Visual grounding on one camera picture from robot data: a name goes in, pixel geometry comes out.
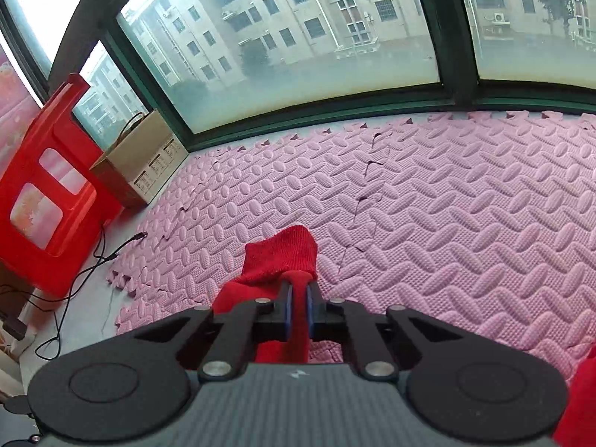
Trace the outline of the red knit sweater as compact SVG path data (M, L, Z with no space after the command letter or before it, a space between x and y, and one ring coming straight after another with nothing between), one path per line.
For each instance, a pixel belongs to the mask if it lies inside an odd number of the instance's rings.
M241 274L225 283L212 304L216 314L230 312L234 306L258 298L274 300L282 283L292 286L292 323L290 338L261 344L255 361L260 363L306 363L309 334L306 316L306 289L317 279L317 244L302 225L288 227L276 235L244 248Z

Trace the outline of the pink foam floor mat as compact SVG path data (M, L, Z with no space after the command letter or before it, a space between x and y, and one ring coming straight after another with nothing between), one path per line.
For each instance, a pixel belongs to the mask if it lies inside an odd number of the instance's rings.
M119 332L212 302L247 244L301 225L327 297L402 304L566 378L595 341L595 118L472 113L300 131L192 156L108 279Z

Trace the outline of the brown cardboard box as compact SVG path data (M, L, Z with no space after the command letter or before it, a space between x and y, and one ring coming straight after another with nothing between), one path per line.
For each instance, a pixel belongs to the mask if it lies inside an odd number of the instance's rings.
M124 208L149 205L188 151L158 110L135 114L91 172Z

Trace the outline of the red plastic stool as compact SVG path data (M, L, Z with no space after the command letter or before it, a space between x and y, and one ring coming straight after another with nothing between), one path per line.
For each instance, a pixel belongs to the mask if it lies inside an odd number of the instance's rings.
M101 229L122 206L91 172L102 150L72 118L72 110L90 89L79 75L63 82L32 121L1 178L1 262L44 293L62 298L81 269ZM42 164L54 151L85 179L70 191ZM11 222L17 199L30 186L61 211L61 220L46 246L33 243Z

